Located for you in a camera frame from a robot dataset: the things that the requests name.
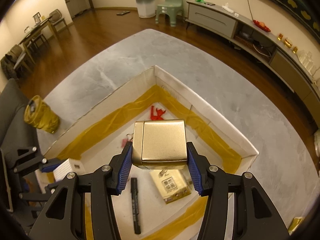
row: red fruit tray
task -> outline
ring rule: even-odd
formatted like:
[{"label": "red fruit tray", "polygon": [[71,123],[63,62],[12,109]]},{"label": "red fruit tray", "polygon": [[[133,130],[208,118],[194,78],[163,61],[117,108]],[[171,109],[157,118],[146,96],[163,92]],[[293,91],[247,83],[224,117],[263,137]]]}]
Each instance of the red fruit tray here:
[{"label": "red fruit tray", "polygon": [[265,32],[267,33],[271,32],[271,30],[267,26],[262,27],[259,21],[253,20],[253,23],[257,25],[260,29],[264,30]]}]

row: silver screw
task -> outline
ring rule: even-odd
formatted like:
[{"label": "silver screw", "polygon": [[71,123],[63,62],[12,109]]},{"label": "silver screw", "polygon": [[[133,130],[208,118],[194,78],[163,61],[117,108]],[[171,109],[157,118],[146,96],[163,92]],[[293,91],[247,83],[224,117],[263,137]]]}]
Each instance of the silver screw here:
[{"label": "silver screw", "polygon": [[211,165],[211,166],[209,167],[209,170],[212,171],[212,172],[216,172],[216,171],[218,171],[218,167],[215,166],[215,165]]},{"label": "silver screw", "polygon": [[103,165],[101,169],[102,171],[110,171],[111,167],[109,165]]},{"label": "silver screw", "polygon": [[68,179],[73,179],[74,177],[75,177],[75,173],[74,172],[69,172],[68,174],[67,174],[67,178]]},{"label": "silver screw", "polygon": [[245,176],[247,179],[252,179],[252,173],[250,173],[250,172],[245,172],[245,173],[244,173],[244,176]]}]

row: potted plant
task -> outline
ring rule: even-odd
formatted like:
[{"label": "potted plant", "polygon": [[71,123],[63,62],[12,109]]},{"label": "potted plant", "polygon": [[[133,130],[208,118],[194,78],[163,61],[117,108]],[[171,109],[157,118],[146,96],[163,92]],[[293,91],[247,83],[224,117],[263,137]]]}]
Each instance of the potted plant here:
[{"label": "potted plant", "polygon": [[140,18],[151,18],[156,15],[155,0],[136,0]]}]

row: green plastic chair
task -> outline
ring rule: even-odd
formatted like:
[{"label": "green plastic chair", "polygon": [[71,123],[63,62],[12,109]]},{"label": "green plastic chair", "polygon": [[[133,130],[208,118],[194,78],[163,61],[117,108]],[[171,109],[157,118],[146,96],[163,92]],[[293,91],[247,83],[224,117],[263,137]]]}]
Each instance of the green plastic chair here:
[{"label": "green plastic chair", "polygon": [[163,4],[158,4],[156,12],[156,24],[159,23],[159,14],[167,14],[170,17],[170,26],[176,26],[176,15],[182,12],[184,20],[183,0],[165,0]]}]

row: marble table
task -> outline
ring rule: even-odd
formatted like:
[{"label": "marble table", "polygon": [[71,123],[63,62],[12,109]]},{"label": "marble table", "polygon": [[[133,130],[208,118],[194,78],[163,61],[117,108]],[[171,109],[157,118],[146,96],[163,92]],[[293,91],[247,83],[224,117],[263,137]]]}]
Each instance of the marble table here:
[{"label": "marble table", "polygon": [[[293,217],[308,212],[320,193],[320,182],[305,145],[285,116],[221,61],[155,30],[144,30],[102,51],[52,90],[45,102],[61,117],[61,126],[53,135],[38,130],[42,153],[94,105],[153,65],[190,87],[253,143],[260,154],[250,172],[287,227]],[[230,227],[228,217],[226,239],[231,239]]]}]

